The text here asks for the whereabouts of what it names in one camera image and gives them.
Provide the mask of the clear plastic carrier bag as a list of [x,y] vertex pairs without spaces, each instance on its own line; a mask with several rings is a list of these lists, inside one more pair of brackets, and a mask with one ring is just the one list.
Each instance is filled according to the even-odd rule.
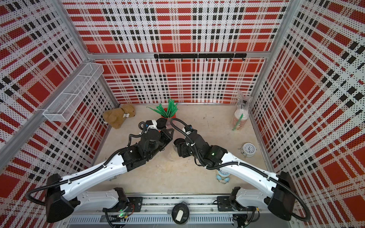
[[238,131],[244,127],[249,119],[251,96],[246,96],[242,91],[237,93],[236,110],[232,117],[232,130]]

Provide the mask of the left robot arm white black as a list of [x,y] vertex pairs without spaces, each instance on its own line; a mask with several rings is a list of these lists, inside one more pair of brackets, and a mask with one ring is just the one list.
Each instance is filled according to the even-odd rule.
[[48,223],[61,221],[81,209],[81,195],[88,189],[145,165],[165,149],[173,135],[173,129],[148,129],[137,136],[138,143],[115,151],[104,162],[69,176],[54,174],[47,185],[28,191],[25,197],[46,208]]

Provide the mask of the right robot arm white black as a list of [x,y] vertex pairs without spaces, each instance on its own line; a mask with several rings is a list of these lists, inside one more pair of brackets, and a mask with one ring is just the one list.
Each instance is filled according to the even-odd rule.
[[289,173],[276,174],[257,168],[220,146],[209,145],[196,132],[190,133],[185,139],[175,140],[174,147],[180,157],[193,156],[205,169],[234,175],[260,191],[257,197],[249,197],[242,188],[235,187],[231,204],[236,210],[239,207],[266,207],[282,220],[296,218],[310,221],[310,209],[297,193]]

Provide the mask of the left black lid red cup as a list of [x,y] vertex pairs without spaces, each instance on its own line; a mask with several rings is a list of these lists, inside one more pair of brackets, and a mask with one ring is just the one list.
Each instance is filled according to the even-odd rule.
[[166,118],[159,118],[157,121],[156,121],[156,127],[158,130],[162,130],[164,128],[166,128],[166,124],[167,124],[167,119]]

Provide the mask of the green straws bundle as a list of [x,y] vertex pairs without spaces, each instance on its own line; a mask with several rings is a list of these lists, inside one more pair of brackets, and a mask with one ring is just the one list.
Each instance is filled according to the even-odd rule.
[[176,118],[176,113],[178,111],[177,103],[173,99],[169,99],[167,103],[167,108],[164,108],[162,104],[152,108],[148,107],[150,110],[158,113],[162,118]]

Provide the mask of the light blue alarm clock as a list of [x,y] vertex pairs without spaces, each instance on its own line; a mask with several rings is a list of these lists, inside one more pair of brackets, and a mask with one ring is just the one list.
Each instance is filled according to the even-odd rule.
[[230,173],[217,170],[216,179],[219,183],[226,184],[230,181]]

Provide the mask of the white alarm clock right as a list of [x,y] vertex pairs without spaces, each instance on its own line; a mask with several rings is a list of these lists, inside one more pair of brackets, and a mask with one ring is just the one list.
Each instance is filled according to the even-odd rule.
[[257,149],[253,144],[247,142],[241,147],[240,151],[245,157],[253,157]]

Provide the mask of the brown teddy bear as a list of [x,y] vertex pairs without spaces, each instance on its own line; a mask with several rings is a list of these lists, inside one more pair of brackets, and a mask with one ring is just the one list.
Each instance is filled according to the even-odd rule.
[[123,104],[118,108],[107,110],[103,113],[103,119],[112,128],[119,129],[124,121],[136,115],[133,105]]

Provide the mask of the black hook rail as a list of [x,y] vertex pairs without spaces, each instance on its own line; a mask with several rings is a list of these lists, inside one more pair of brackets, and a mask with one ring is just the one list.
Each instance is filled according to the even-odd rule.
[[245,59],[247,53],[154,54],[155,59]]

